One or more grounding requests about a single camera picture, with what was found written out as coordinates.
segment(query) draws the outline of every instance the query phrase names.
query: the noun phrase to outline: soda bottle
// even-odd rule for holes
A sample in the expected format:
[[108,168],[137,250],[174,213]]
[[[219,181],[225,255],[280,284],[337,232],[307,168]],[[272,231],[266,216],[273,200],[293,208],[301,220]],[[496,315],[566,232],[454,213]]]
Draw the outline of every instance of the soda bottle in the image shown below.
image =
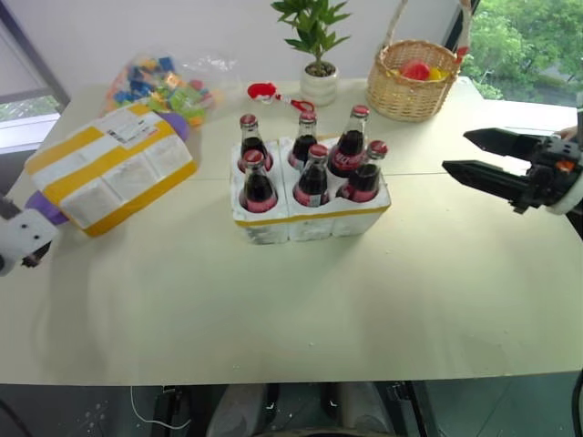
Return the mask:
[[245,186],[239,202],[249,212],[266,212],[277,203],[277,192],[265,173],[263,154],[256,149],[247,150],[245,162]]
[[364,152],[364,123],[370,111],[365,105],[356,105],[338,144],[332,148],[328,169],[336,176],[348,178],[361,163]]
[[241,141],[240,141],[240,159],[238,162],[239,170],[245,171],[245,162],[243,157],[248,150],[259,150],[264,158],[265,169],[270,170],[273,165],[273,158],[271,154],[267,151],[261,135],[259,135],[259,129],[257,118],[253,114],[245,114],[239,120],[240,130],[241,130]]
[[366,149],[363,163],[348,177],[348,181],[338,189],[336,197],[348,198],[363,203],[372,200],[379,192],[381,169],[376,164],[384,158],[388,147],[381,140],[372,141]]
[[288,162],[298,171],[302,171],[308,161],[308,150],[316,144],[316,113],[304,111],[300,114],[300,129],[288,156]]
[[308,152],[308,163],[293,188],[293,196],[301,205],[316,208],[328,203],[328,179],[324,163],[328,149],[314,144]]

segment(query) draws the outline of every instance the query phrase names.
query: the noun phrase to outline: tabletop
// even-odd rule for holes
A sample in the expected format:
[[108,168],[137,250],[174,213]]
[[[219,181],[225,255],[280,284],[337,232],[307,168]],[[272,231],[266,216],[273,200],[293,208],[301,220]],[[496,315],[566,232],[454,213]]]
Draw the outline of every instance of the tabletop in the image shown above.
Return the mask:
[[[341,90],[338,106],[319,110],[322,133],[342,129],[350,106],[364,101],[363,81],[343,81]],[[75,97],[47,143],[94,117],[102,95],[93,87]],[[516,109],[502,117],[496,105],[458,82],[427,123],[373,114],[369,136],[391,147],[383,171],[393,206],[359,237],[271,246],[249,244],[233,224],[225,157],[241,110],[258,114],[264,137],[292,136],[297,112],[233,105],[189,142],[202,157],[193,178],[97,239],[63,226],[38,268],[0,279],[0,382],[427,380],[578,369],[577,233],[543,210],[514,214],[441,169],[443,159],[493,162],[454,133],[513,126]],[[543,110],[536,117],[557,113],[545,118],[551,129],[570,117]],[[22,204],[32,191],[22,176],[11,196]]]

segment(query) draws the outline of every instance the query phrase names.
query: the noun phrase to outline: potted plant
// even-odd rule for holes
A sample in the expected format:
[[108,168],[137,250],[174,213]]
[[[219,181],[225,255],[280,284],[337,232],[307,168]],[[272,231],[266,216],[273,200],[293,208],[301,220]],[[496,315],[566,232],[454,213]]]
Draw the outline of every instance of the potted plant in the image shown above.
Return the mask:
[[271,7],[281,13],[280,19],[295,29],[298,39],[286,39],[293,49],[309,53],[315,60],[302,72],[300,90],[302,98],[314,105],[329,105],[336,98],[338,68],[322,60],[325,53],[332,50],[349,36],[337,37],[329,26],[351,14],[340,14],[346,5],[329,5],[328,0],[283,0],[274,2]]

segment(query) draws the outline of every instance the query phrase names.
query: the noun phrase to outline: white flower pot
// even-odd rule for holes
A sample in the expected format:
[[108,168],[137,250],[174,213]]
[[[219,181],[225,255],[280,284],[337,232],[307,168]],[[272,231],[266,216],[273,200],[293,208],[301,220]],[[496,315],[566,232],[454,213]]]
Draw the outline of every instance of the white flower pot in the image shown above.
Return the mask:
[[304,100],[312,102],[317,107],[330,105],[336,98],[338,89],[338,68],[334,73],[327,77],[316,77],[302,70],[302,79],[300,80],[300,94]]

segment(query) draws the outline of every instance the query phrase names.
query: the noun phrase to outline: white foam holder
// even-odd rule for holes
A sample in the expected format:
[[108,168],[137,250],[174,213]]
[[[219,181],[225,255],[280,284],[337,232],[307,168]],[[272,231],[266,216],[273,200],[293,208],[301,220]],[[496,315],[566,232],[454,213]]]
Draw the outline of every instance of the white foam holder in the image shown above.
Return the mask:
[[[328,148],[338,142],[339,138],[326,139],[320,142]],[[290,239],[307,241],[311,239],[326,239],[347,237],[364,233],[391,206],[389,190],[381,175],[378,194],[370,201],[356,203],[346,198],[337,198],[338,188],[346,183],[346,178],[338,178],[326,169],[328,177],[328,203],[309,208],[298,203],[293,196],[293,187],[300,179],[300,172],[294,169],[287,160],[292,151],[294,139],[280,138],[281,164],[283,167],[283,182],[290,211]]]
[[273,165],[267,176],[277,192],[277,204],[261,214],[249,212],[241,206],[239,195],[245,185],[245,174],[239,170],[240,143],[232,147],[230,162],[230,206],[235,223],[254,244],[285,243],[288,240],[288,205],[281,173],[280,150],[277,141],[267,141],[265,147],[271,154]]
[[[338,138],[332,138],[321,141],[321,144],[330,150],[337,142]],[[356,203],[336,197],[338,188],[347,179],[338,178],[327,169],[329,202],[317,208],[301,205],[293,196],[300,172],[287,159],[293,143],[294,139],[290,137],[265,143],[273,157],[273,166],[267,175],[278,193],[278,202],[274,208],[261,214],[249,212],[240,205],[239,195],[245,184],[245,175],[237,166],[240,144],[232,148],[230,203],[233,219],[252,243],[284,243],[288,239],[308,241],[362,234],[391,206],[391,196],[382,175],[378,194],[368,202]]]

